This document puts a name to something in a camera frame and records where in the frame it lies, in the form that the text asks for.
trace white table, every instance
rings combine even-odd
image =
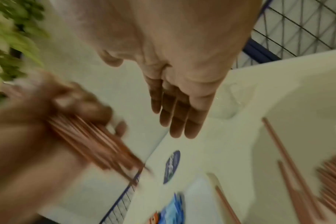
[[[218,177],[243,222],[298,223],[277,167],[281,157],[261,118],[269,118],[317,193],[315,168],[336,154],[336,51],[233,70],[225,83],[252,91],[251,101],[232,119],[208,118],[194,140],[167,135],[147,161],[154,176],[142,173],[124,224],[144,223],[206,172]],[[165,163],[176,150],[179,166],[163,185]]]

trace round sticker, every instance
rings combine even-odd
[[[179,161],[180,161],[180,151],[177,150],[173,152],[173,154],[169,157],[167,163],[165,164],[163,184],[168,183],[172,179],[176,171],[176,168],[179,165]]]

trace blue logo sticker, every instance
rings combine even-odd
[[[173,152],[173,154],[169,157],[167,163],[165,164],[163,184],[168,183],[172,179],[179,165],[179,161],[180,161],[180,151],[177,150]]]

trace shopping cart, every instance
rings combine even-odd
[[[264,0],[251,38],[232,68],[333,49],[336,0]],[[100,224],[122,224],[134,191],[133,186],[128,186]]]

